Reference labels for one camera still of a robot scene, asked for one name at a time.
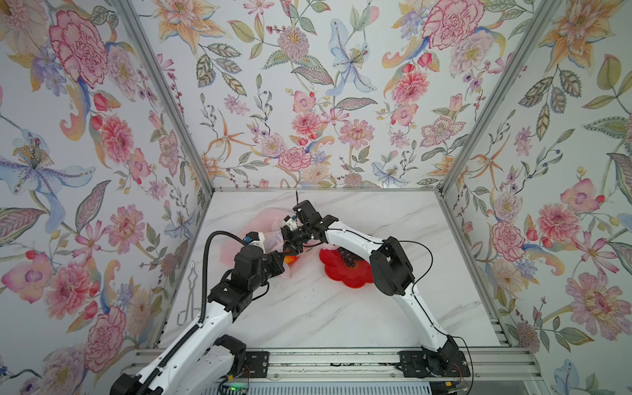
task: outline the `robotic arm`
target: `robotic arm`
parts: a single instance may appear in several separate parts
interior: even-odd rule
[[[285,218],[286,225],[281,229],[283,252],[268,251],[270,243],[266,243],[264,233],[248,233],[244,240],[221,231],[209,236],[204,256],[203,295],[209,244],[215,235],[224,234],[244,244],[235,256],[234,269],[210,291],[199,320],[192,322],[138,375],[123,374],[112,386],[111,395],[195,394],[221,377],[232,379],[242,372],[246,345],[224,333],[253,301],[253,292],[263,285],[269,286],[270,278],[284,272],[285,256],[299,255],[304,244],[311,240],[343,247],[370,263],[377,288],[395,299],[419,333],[428,374],[443,375],[457,355],[458,346],[424,303],[414,283],[412,265],[399,241],[393,237],[380,240],[349,228],[338,218],[321,217],[308,200],[293,210],[295,215]]]

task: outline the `floral wallpaper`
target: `floral wallpaper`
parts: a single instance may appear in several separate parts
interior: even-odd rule
[[[447,174],[537,4],[134,6],[215,186],[385,188]]]
[[[0,392],[106,394],[209,196],[108,0],[2,0],[0,52]]]
[[[632,53],[625,0],[567,0],[448,202],[552,393],[632,392]]]

